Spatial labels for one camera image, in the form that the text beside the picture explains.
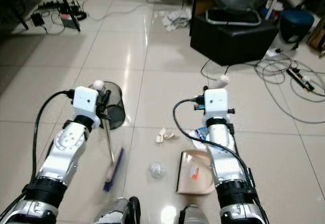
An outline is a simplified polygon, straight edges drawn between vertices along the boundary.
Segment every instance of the power cord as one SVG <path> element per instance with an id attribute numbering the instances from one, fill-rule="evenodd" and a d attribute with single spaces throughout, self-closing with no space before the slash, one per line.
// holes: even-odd
<path id="1" fill-rule="evenodd" d="M 62 33 L 65 31 L 65 29 L 66 29 L 66 27 L 63 26 L 63 29 L 62 29 L 61 31 L 59 31 L 59 32 L 57 32 L 57 33 L 49 33 L 49 31 L 47 30 L 47 28 L 46 28 L 45 26 L 42 25 L 42 27 L 43 27 L 43 29 L 45 30 L 45 33 L 46 33 L 47 35 L 59 35 L 59 34 L 62 34 Z"/>
<path id="2" fill-rule="evenodd" d="M 15 205 L 22 199 L 25 197 L 27 191 L 23 191 L 17 198 L 15 198 L 15 200 L 13 202 L 10 203 L 10 205 L 8 205 L 8 207 L 1 213 L 0 215 L 0 221 L 2 221 L 5 216 L 8 214 L 8 212 L 15 207 Z"/>
<path id="3" fill-rule="evenodd" d="M 139 7 L 143 7 L 143 6 L 148 7 L 147 4 L 142 4 L 142 5 L 138 5 L 138 6 L 136 6 L 134 9 L 132 9 L 132 10 L 130 10 L 130 11 L 128 11 L 128 12 L 112 12 L 112 13 L 108 13 L 108 14 L 106 14 L 105 16 L 103 16 L 103 17 L 101 17 L 101 18 L 94 18 L 94 17 L 92 17 L 92 16 L 90 15 L 89 12 L 86 12 L 86 11 L 84 10 L 84 5 L 86 4 L 86 2 L 87 2 L 88 0 L 75 0 L 75 2 L 79 2 L 79 1 L 82 2 L 81 6 L 80 6 L 82 12 L 85 12 L 85 13 L 87 14 L 87 17 L 89 17 L 89 18 L 90 18 L 91 20 L 93 20 L 93 21 L 102 21 L 102 20 L 104 20 L 105 18 L 107 18 L 107 17 L 109 17 L 109 16 L 111 16 L 111 15 L 116 15 L 116 14 L 130 14 L 130 13 L 134 12 L 136 9 L 138 9 Z"/>
<path id="4" fill-rule="evenodd" d="M 39 130 L 39 124 L 40 124 L 40 120 L 41 120 L 41 116 L 43 114 L 43 111 L 45 109 L 45 107 L 47 106 L 47 104 L 56 96 L 60 95 L 60 94 L 66 94 L 68 95 L 69 91 L 67 90 L 63 90 L 60 92 L 56 92 L 53 95 L 51 95 L 42 105 L 42 107 L 40 108 L 40 111 L 37 115 L 36 121 L 35 121 L 35 126 L 34 126 L 34 138 L 32 141 L 32 174 L 30 177 L 30 183 L 34 180 L 34 178 L 36 177 L 36 163 L 37 163 L 37 158 L 36 158 L 36 148 L 37 148 L 37 134 L 38 134 L 38 130 Z"/>
<path id="5" fill-rule="evenodd" d="M 185 132 L 183 130 L 183 128 L 179 125 L 179 122 L 176 118 L 176 109 L 177 107 L 179 107 L 181 104 L 183 103 L 186 103 L 186 102 L 196 102 L 197 100 L 196 99 L 185 99 L 185 100 L 181 100 L 180 102 L 178 102 L 174 108 L 173 108 L 173 119 L 174 119 L 174 122 L 177 126 L 177 128 L 179 129 L 179 131 L 185 135 L 186 137 L 188 137 L 189 139 L 191 140 L 196 140 L 196 141 L 199 141 L 199 142 L 202 142 L 202 143 L 206 143 L 206 144 L 209 144 L 209 145 L 212 145 L 212 146 L 216 146 L 216 147 L 219 147 L 225 151 L 227 151 L 228 153 L 230 153 L 233 157 L 235 157 L 238 162 L 240 163 L 240 165 L 242 166 L 243 168 L 243 171 L 244 171 L 244 174 L 245 174 L 245 178 L 247 180 L 247 183 L 250 183 L 248 184 L 248 187 L 251 191 L 251 194 L 254 195 L 254 200 L 255 200 L 255 203 L 257 204 L 257 206 L 259 207 L 261 213 L 262 213 L 262 216 L 263 216 L 263 219 L 265 220 L 265 223 L 266 224 L 269 224 L 269 220 L 268 220 L 268 217 L 266 215 L 266 212 L 265 210 L 263 209 L 263 207 L 261 206 L 261 203 L 259 201 L 259 198 L 258 198 L 258 195 L 257 195 L 257 191 L 256 191 L 256 188 L 253 184 L 253 179 L 252 179 L 252 176 L 250 175 L 250 169 L 246 166 L 245 162 L 235 153 L 233 152 L 232 150 L 228 149 L 227 147 L 225 146 L 222 146 L 220 144 L 217 144 L 217 143 L 214 143 L 212 141 L 208 141 L 208 140 L 204 140 L 204 139 L 200 139 L 200 138 L 195 138 L 193 136 L 191 136 L 190 134 L 188 134 L 187 132 Z"/>
<path id="6" fill-rule="evenodd" d="M 207 64 L 208 64 L 209 62 L 211 62 L 211 61 L 212 61 L 212 60 L 209 59 L 206 63 L 204 63 L 204 65 L 201 67 L 200 73 L 201 73 L 201 75 L 202 75 L 203 77 L 205 77 L 205 78 L 207 78 L 207 79 L 210 79 L 210 80 L 213 80 L 213 81 L 218 81 L 219 79 L 217 79 L 217 78 L 211 78 L 211 77 L 209 77 L 208 75 L 206 75 L 206 74 L 203 73 L 203 69 L 204 69 L 204 68 L 207 66 Z M 248 65 L 248 66 L 251 66 L 251 67 L 255 66 L 255 65 L 253 65 L 253 64 L 249 64 L 249 63 L 243 63 L 243 64 Z M 225 72 L 224 72 L 224 75 L 227 74 L 227 72 L 228 72 L 228 70 L 229 70 L 230 67 L 235 66 L 235 65 L 240 65 L 240 64 L 228 65 L 227 68 L 226 68 L 226 70 L 225 70 Z"/>
<path id="7" fill-rule="evenodd" d="M 290 67 L 294 68 L 298 68 L 299 66 L 303 66 L 303 69 L 300 69 L 300 71 L 304 71 L 304 72 L 308 72 L 308 73 L 312 73 L 317 79 L 318 82 L 314 81 L 314 80 L 310 80 L 309 82 L 316 85 L 317 87 L 321 88 L 322 91 L 324 91 L 324 94 L 318 93 L 318 92 L 314 92 L 311 91 L 312 94 L 320 96 L 320 97 L 325 97 L 325 83 L 323 81 L 323 79 L 321 78 L 320 74 L 325 74 L 323 72 L 316 72 L 314 70 L 312 70 L 309 66 L 307 66 L 306 64 L 304 64 L 301 61 L 295 60 L 295 59 L 291 59 L 288 55 L 286 55 L 285 53 L 281 53 L 281 55 L 283 56 L 283 59 L 281 60 L 273 60 L 273 59 L 262 59 L 260 61 L 258 61 L 256 64 L 252 65 L 252 64 L 248 64 L 248 63 L 243 63 L 247 66 L 252 66 L 256 72 L 256 74 L 263 80 L 264 85 L 268 91 L 268 93 L 270 94 L 271 98 L 273 99 L 273 101 L 275 102 L 275 104 L 279 107 L 279 109 L 285 113 L 286 115 L 290 116 L 291 118 L 293 118 L 294 120 L 303 122 L 303 123 L 308 123 L 308 124 L 321 124 L 321 123 L 325 123 L 324 121 L 306 121 L 300 118 L 297 118 L 296 116 L 291 115 L 291 113 L 287 112 L 285 109 L 283 109 L 282 106 L 280 106 L 280 104 L 277 102 L 277 100 L 275 99 L 274 95 L 272 94 L 268 84 L 275 84 L 275 85 L 280 85 L 283 84 L 285 82 L 286 76 L 286 70 Z M 208 60 L 203 67 L 201 68 L 201 74 L 211 80 L 219 80 L 219 79 L 214 79 L 214 78 L 210 78 L 207 75 L 205 75 L 203 73 L 203 69 L 204 67 L 207 65 L 208 62 L 210 62 L 211 60 Z M 231 66 L 234 65 L 229 65 L 226 68 L 226 71 L 224 74 L 226 74 L 229 70 L 229 68 Z M 300 98 L 313 102 L 313 103 L 320 103 L 320 102 L 324 102 L 325 99 L 321 99 L 321 100 L 312 100 L 310 98 L 306 98 L 302 95 L 300 95 L 295 89 L 294 89 L 294 81 L 293 78 L 291 77 L 290 79 L 290 86 L 292 91 Z"/>
<path id="8" fill-rule="evenodd" d="M 34 126 L 34 137 L 33 137 L 33 142 L 32 142 L 32 173 L 30 177 L 30 182 L 34 180 L 36 176 L 36 164 L 37 164 L 37 156 L 36 156 L 36 149 L 37 149 L 37 135 L 38 135 L 38 130 L 39 130 L 39 124 L 41 120 L 41 116 L 43 114 L 43 111 L 45 107 L 48 105 L 48 103 L 55 98 L 56 96 L 60 94 L 66 94 L 68 97 L 73 98 L 73 93 L 74 91 L 71 89 L 69 91 L 63 90 L 60 92 L 56 92 L 53 95 L 51 95 L 42 105 L 42 107 L 39 110 L 39 113 L 37 115 L 36 121 L 35 121 L 35 126 Z M 3 218 L 8 214 L 8 212 L 26 195 L 27 191 L 23 191 L 11 204 L 1 213 L 0 215 L 0 221 L 3 220 Z"/>

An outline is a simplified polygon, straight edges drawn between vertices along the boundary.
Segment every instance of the blue brush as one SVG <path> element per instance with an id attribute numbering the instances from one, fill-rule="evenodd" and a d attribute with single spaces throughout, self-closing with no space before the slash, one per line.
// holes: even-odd
<path id="1" fill-rule="evenodd" d="M 117 169 L 118 169 L 118 167 L 119 167 L 119 165 L 121 163 L 122 156 L 123 156 L 123 153 L 124 153 L 124 148 L 120 147 L 117 152 L 119 153 L 118 159 L 117 159 L 117 161 L 112 163 L 112 166 L 108 170 L 106 182 L 104 184 L 103 190 L 106 191 L 106 192 L 108 192 L 113 186 L 113 180 L 114 180 L 114 177 L 115 177 L 115 175 L 117 173 Z"/>

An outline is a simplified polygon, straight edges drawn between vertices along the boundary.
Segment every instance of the crumpled paper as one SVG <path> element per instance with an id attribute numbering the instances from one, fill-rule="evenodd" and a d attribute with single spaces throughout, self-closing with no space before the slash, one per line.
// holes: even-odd
<path id="1" fill-rule="evenodd" d="M 179 27 L 186 27 L 192 18 L 192 10 L 186 8 L 185 10 L 177 10 L 173 12 L 160 11 L 159 15 L 162 17 L 162 24 L 168 32 L 174 31 Z"/>

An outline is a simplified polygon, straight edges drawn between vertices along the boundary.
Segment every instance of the white tile floor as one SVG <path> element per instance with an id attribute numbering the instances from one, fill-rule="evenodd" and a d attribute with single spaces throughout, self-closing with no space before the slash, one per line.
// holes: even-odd
<path id="1" fill-rule="evenodd" d="M 139 5 L 130 14 L 112 14 L 101 21 L 86 19 L 79 34 L 66 30 L 59 36 L 32 35 L 42 34 L 34 29 L 10 36 L 0 47 L 1 82 L 7 83 L 9 75 L 16 73 L 0 95 L 0 211 L 28 181 L 33 122 L 43 101 L 55 91 L 105 79 L 123 90 L 127 119 L 123 127 L 112 132 L 114 147 L 125 148 L 122 164 L 113 190 L 102 192 L 107 145 L 103 131 L 94 131 L 60 206 L 58 223 L 91 223 L 119 196 L 139 197 L 142 223 L 167 224 L 161 220 L 165 207 L 174 206 L 178 213 L 190 203 L 198 204 L 210 223 L 220 223 L 216 193 L 201 197 L 175 193 L 181 151 L 192 145 L 177 131 L 172 107 L 181 99 L 201 94 L 204 85 L 214 84 L 200 74 L 207 59 L 190 48 L 188 29 L 167 33 L 162 28 L 158 10 L 177 7 L 150 5 L 146 0 L 88 0 L 85 9 L 99 19 Z M 296 58 L 325 71 L 324 59 L 318 59 L 304 45 Z M 214 63 L 207 66 L 210 76 L 224 69 Z M 250 67 L 232 67 L 229 76 L 227 89 L 230 107 L 237 110 L 232 120 L 239 151 L 253 170 L 270 223 L 324 223 L 324 124 L 303 124 L 284 115 Z M 307 120 L 325 118 L 323 103 L 297 99 L 289 84 L 274 85 L 271 90 L 291 113 Z M 71 112 L 70 102 L 64 98 L 55 99 L 46 110 L 39 135 L 39 166 L 50 139 Z M 187 129 L 199 127 L 201 118 L 192 106 L 179 111 L 181 124 Z M 156 145 L 155 136 L 163 126 L 180 139 Z M 164 166 L 163 179 L 150 176 L 152 162 Z"/>

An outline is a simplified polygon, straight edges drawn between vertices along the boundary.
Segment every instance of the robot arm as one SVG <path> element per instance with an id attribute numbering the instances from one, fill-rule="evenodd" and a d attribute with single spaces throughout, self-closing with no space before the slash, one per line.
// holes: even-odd
<path id="1" fill-rule="evenodd" d="M 175 110 L 184 102 L 196 102 L 195 110 L 204 110 L 203 125 L 208 129 L 207 139 L 197 139 L 186 133 L 179 125 Z M 223 88 L 204 88 L 204 94 L 195 99 L 182 100 L 173 109 L 174 120 L 179 130 L 192 140 L 201 141 L 207 146 L 211 156 L 211 170 L 214 185 L 221 207 L 222 224 L 269 224 L 261 207 L 250 169 L 239 157 L 234 127 L 228 114 L 228 94 Z M 206 218 L 198 216 L 196 206 L 189 206 L 181 212 L 180 220 L 188 223 L 199 218 L 201 223 L 208 223 Z"/>
<path id="2" fill-rule="evenodd" d="M 75 119 L 53 140 L 52 149 L 34 180 L 25 186 L 25 198 L 18 202 L 4 223 L 56 223 L 58 207 L 76 173 L 92 129 L 100 126 L 103 100 L 109 93 L 77 87 L 73 97 Z"/>
<path id="3" fill-rule="evenodd" d="M 228 117 L 234 110 L 228 109 L 227 100 L 227 91 L 223 88 L 206 90 L 203 123 L 208 129 L 211 142 L 237 153 L 234 130 Z M 243 166 L 237 158 L 218 146 L 209 145 L 207 148 L 212 158 L 212 173 L 221 207 L 221 223 L 266 224 L 259 206 L 254 203 L 256 192 L 251 193 L 250 189 L 253 181 L 246 178 Z"/>

